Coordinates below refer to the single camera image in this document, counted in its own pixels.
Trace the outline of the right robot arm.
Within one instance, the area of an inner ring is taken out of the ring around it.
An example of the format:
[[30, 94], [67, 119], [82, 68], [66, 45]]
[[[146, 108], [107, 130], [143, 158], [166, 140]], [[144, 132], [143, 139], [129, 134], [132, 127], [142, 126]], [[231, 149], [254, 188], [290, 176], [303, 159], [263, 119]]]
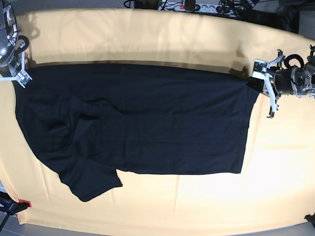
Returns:
[[0, 2], [0, 80], [17, 81], [25, 87], [32, 80], [25, 70], [25, 50], [29, 39], [20, 35], [15, 12], [10, 3]]

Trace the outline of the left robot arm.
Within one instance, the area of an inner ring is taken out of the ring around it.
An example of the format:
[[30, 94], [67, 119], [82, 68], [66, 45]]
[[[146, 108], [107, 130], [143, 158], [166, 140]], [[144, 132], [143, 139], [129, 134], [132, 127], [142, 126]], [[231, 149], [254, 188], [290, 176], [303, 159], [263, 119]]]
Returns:
[[262, 69], [264, 75], [263, 92], [270, 98], [267, 118], [273, 119], [279, 110], [278, 100], [283, 95], [298, 98], [315, 97], [315, 47], [310, 45], [310, 54], [304, 62], [298, 54], [285, 56], [278, 49], [278, 57], [268, 62]]

